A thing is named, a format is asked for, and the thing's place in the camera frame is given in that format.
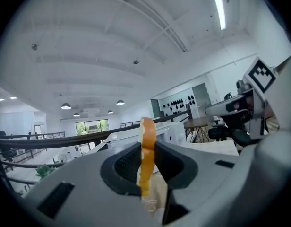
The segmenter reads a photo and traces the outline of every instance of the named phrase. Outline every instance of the wooden table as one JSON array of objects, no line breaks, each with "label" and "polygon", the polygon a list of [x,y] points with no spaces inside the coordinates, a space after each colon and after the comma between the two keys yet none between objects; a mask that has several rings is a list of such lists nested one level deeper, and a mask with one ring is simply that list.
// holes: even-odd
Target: wooden table
[{"label": "wooden table", "polygon": [[200,131],[202,133],[202,142],[204,142],[204,136],[209,141],[210,139],[208,137],[206,127],[208,126],[208,123],[210,121],[213,121],[213,120],[214,120],[214,118],[212,116],[206,116],[206,117],[201,117],[201,118],[197,118],[197,119],[189,119],[188,121],[186,121],[183,124],[184,128],[186,130],[186,136],[191,134],[191,136],[192,136],[191,142],[194,142],[195,139],[197,138],[197,135],[199,135],[199,131]]}]

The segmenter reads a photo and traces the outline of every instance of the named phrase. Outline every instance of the potted plant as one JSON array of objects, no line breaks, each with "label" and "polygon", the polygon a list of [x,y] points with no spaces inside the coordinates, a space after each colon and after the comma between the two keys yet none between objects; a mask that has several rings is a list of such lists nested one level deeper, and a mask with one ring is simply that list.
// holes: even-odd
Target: potted plant
[{"label": "potted plant", "polygon": [[49,167],[46,164],[43,166],[38,166],[36,168],[37,174],[35,176],[40,177],[40,180],[42,180],[44,177],[48,176],[49,174],[51,174],[55,170],[56,170],[55,167]]}]

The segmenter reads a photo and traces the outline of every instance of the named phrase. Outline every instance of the ceiling light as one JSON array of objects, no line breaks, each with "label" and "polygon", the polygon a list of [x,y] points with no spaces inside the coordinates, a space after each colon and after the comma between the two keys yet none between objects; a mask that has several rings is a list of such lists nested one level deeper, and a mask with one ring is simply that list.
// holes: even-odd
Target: ceiling light
[{"label": "ceiling light", "polygon": [[216,3],[218,14],[219,14],[220,29],[224,30],[226,28],[226,25],[225,25],[225,14],[224,14],[222,0],[215,0],[215,3]]},{"label": "ceiling light", "polygon": [[70,104],[68,103],[64,103],[62,106],[61,106],[62,109],[71,109],[71,106]]},{"label": "ceiling light", "polygon": [[122,100],[118,100],[117,103],[116,103],[116,105],[123,105],[123,104],[125,104],[125,102],[122,101]]}]

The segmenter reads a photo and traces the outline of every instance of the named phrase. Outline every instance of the orange object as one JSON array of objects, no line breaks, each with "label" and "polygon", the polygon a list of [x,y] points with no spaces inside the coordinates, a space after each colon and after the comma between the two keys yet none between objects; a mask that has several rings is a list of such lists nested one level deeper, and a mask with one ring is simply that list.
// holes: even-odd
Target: orange object
[{"label": "orange object", "polygon": [[141,187],[141,196],[147,196],[150,192],[150,178],[155,167],[156,128],[152,119],[141,118],[138,141],[141,143],[141,166],[137,184]]}]

